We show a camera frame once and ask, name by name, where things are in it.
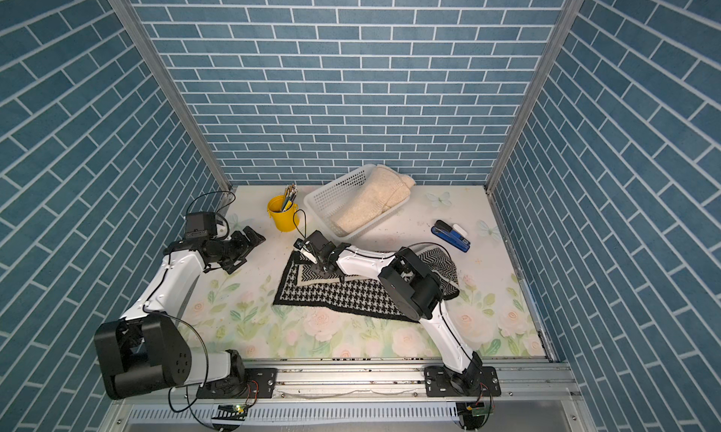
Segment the black white patterned cloth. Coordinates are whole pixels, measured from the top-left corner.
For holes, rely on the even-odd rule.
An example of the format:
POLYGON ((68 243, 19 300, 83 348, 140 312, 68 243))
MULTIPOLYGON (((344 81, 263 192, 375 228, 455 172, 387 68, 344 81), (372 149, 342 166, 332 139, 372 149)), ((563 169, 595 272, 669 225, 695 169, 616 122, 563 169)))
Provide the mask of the black white patterned cloth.
MULTIPOLYGON (((441 291, 445 300, 460 295, 457 268, 448 253, 438 244, 426 242, 413 244, 411 249, 439 275, 441 291)), ((311 261, 300 252, 291 253, 276 291, 276 306, 326 307, 339 313, 358 316, 405 321, 381 283, 358 277, 323 278, 310 268, 311 261)))

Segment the beige knitted scarf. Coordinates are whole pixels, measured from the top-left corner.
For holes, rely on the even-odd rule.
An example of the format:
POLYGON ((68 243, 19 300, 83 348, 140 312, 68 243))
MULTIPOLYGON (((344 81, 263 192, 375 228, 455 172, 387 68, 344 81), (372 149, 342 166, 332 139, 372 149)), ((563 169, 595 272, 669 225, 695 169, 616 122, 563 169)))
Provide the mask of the beige knitted scarf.
POLYGON ((405 174, 378 165, 360 191, 332 221, 344 234, 363 227, 410 196, 416 182, 405 174))

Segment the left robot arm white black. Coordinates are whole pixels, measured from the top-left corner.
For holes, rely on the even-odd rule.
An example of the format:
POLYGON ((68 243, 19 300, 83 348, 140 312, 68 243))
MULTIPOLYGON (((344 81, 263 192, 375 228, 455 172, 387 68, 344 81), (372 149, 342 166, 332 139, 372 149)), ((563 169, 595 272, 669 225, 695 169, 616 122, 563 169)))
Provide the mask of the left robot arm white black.
POLYGON ((192 351, 178 326, 199 276, 215 269, 233 274, 264 240, 251 227, 230 231, 212 212, 187 216, 183 239, 163 250, 161 266, 138 300, 120 319, 103 323, 95 332, 110 398, 192 385, 205 399, 247 394, 248 376, 237 351, 192 351))

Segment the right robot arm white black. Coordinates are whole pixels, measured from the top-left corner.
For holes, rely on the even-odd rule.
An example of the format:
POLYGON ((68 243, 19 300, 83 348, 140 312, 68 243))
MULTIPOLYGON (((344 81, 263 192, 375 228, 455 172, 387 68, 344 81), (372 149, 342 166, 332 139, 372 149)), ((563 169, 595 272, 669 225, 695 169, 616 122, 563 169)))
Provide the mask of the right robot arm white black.
POLYGON ((484 390, 483 362, 456 330, 442 298, 440 276, 410 248, 375 252, 347 242, 336 245, 318 230, 296 240, 294 247, 321 272, 379 281, 401 314, 420 323, 432 338, 454 390, 466 396, 484 390))

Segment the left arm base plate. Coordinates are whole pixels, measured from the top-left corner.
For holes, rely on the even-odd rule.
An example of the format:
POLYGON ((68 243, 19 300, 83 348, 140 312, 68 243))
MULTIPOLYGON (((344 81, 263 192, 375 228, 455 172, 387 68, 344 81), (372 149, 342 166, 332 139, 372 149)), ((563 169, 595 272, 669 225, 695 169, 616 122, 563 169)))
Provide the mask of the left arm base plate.
POLYGON ((197 391, 200 399, 269 399, 273 396, 278 369, 273 367, 246 368, 244 375, 231 374, 227 378, 208 382, 197 391))

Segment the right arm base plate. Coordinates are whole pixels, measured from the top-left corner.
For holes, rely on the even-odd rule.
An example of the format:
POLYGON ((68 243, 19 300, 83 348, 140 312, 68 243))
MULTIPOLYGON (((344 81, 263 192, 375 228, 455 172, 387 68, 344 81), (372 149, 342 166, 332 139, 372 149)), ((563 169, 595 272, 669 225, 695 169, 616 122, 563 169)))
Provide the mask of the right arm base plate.
POLYGON ((499 377, 492 366, 483 366, 481 370, 470 366, 463 374, 445 366, 426 366, 424 386, 428 397, 501 395, 499 377))

